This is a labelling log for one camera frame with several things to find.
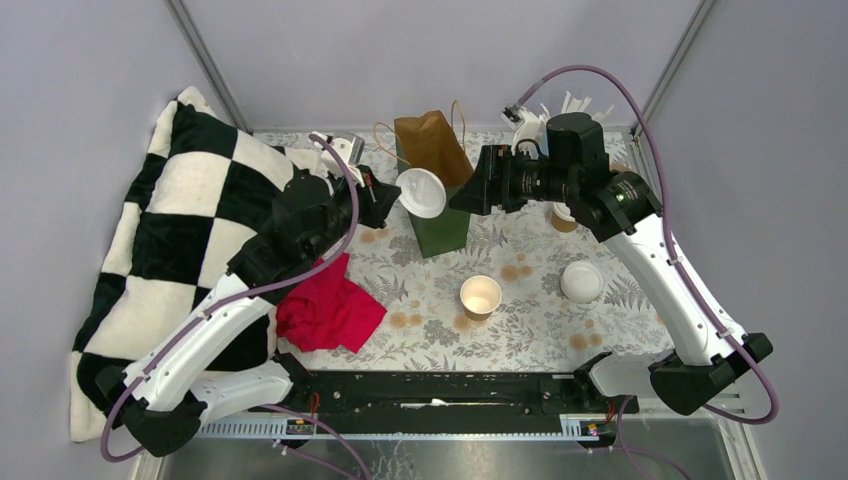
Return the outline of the brown paper cup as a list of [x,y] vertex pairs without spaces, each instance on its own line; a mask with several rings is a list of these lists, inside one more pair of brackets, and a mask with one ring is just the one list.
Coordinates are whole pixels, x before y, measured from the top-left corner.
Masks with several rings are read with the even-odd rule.
[[491,277],[476,275],[460,288],[460,302],[465,315],[472,321],[485,321],[502,302],[502,289]]
[[552,227],[560,233],[570,233],[577,229],[578,224],[571,216],[559,216],[556,212],[551,215]]

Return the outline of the white plastic cup lid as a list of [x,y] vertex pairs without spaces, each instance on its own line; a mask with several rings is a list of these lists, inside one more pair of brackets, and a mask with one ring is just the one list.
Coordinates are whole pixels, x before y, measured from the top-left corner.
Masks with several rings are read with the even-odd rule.
[[565,203],[553,203],[552,204],[553,214],[564,222],[575,223],[576,220],[571,214],[571,210]]

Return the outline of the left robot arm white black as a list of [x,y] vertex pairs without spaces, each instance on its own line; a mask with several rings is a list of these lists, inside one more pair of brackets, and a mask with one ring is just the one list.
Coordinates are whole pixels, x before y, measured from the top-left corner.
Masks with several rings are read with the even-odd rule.
[[361,167],[361,181],[328,180],[297,170],[271,203],[260,231],[228,262],[225,274],[186,320],[148,356],[108,367],[96,382],[113,406],[101,435],[108,450],[112,424],[126,427],[141,449],[172,454],[205,425],[265,404],[296,411],[309,401],[307,380],[278,358],[212,380],[202,373],[249,326],[267,316],[299,284],[341,255],[357,225],[382,228],[400,187]]

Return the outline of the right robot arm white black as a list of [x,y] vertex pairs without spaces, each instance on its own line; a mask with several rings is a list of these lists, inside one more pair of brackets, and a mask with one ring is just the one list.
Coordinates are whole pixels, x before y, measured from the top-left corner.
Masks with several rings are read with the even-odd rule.
[[449,205],[486,216],[528,201],[565,204],[627,268],[665,323],[673,348],[658,354],[599,355],[579,371],[575,402],[597,412],[613,397],[653,397],[680,415],[711,400],[773,351],[763,333],[748,333],[710,295],[679,252],[663,206],[638,174],[613,171],[603,128],[585,113],[547,122],[548,151],[532,158],[509,145],[485,145],[477,166]]

